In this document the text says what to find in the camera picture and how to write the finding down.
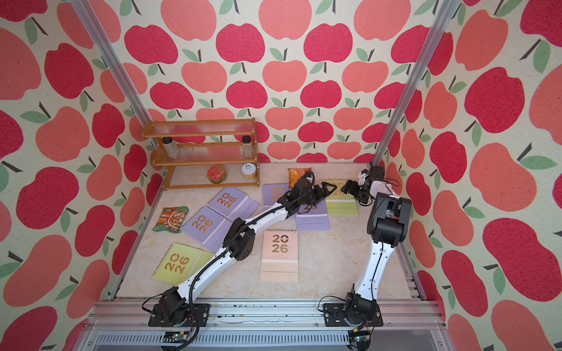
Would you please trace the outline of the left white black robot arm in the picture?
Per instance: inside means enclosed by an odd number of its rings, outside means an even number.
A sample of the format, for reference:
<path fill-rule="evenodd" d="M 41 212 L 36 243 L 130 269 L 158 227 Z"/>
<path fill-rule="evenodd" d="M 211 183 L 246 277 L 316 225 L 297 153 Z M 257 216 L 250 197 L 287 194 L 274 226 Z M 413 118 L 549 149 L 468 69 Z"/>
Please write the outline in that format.
<path fill-rule="evenodd" d="M 315 184 L 315 174 L 306 172 L 281 196 L 269 210 L 250 219 L 235 219 L 223 240 L 220 251 L 203 268 L 177 287 L 160 295 L 158 303 L 150 311 L 149 325 L 152 327 L 190 326 L 190 317 L 198 319 L 195 300 L 201 292 L 224 270 L 237 261 L 250 256 L 256 234 L 270 226 L 294 216 L 301 207 L 312 207 L 329 197 L 337 185 Z"/>

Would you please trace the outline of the pink 2026 calendar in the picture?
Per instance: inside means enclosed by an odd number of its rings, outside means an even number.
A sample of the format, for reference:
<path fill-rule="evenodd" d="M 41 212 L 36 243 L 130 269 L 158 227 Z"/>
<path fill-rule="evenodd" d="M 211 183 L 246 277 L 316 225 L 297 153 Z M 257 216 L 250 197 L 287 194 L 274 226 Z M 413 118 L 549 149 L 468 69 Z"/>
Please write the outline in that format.
<path fill-rule="evenodd" d="M 265 230 L 261 257 L 261 282 L 299 281 L 299 232 Z"/>

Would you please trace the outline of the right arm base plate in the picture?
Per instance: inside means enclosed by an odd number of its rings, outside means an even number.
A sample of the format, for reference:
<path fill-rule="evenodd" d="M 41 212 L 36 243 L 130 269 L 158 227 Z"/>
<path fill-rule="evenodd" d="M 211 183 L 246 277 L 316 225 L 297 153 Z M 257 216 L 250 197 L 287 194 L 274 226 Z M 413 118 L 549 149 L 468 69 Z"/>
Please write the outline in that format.
<path fill-rule="evenodd" d="M 343 303 L 324 304 L 321 307 L 326 327 L 359 328 L 365 325 L 382 327 L 383 317 L 379 305 L 375 304 L 373 311 L 344 310 Z"/>

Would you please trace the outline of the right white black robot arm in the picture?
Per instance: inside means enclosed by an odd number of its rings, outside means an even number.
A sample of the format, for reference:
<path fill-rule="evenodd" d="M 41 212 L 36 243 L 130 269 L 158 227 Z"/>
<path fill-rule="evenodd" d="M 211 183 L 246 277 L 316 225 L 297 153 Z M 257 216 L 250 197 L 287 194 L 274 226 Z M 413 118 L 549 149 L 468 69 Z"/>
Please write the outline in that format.
<path fill-rule="evenodd" d="M 345 183 L 342 192 L 354 196 L 362 206 L 372 206 L 367 221 L 370 254 L 363 273 L 345 297 L 344 320 L 353 327 L 381 326 L 380 284 L 390 257 L 407 236 L 413 205 L 392 189 L 382 166 L 364 169 L 358 181 Z"/>

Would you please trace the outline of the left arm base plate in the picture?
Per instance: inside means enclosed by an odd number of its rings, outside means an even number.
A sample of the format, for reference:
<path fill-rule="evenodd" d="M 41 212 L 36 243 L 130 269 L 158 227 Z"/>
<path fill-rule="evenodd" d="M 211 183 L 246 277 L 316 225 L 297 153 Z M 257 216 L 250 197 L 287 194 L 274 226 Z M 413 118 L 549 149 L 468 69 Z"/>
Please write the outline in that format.
<path fill-rule="evenodd" d="M 206 327 L 209 318 L 209 304 L 194 304 L 195 311 L 188 304 L 182 304 L 176 311 L 167 314 L 161 304 L 155 304 L 148 326 L 150 327 L 191 327 L 195 319 L 200 327 Z"/>

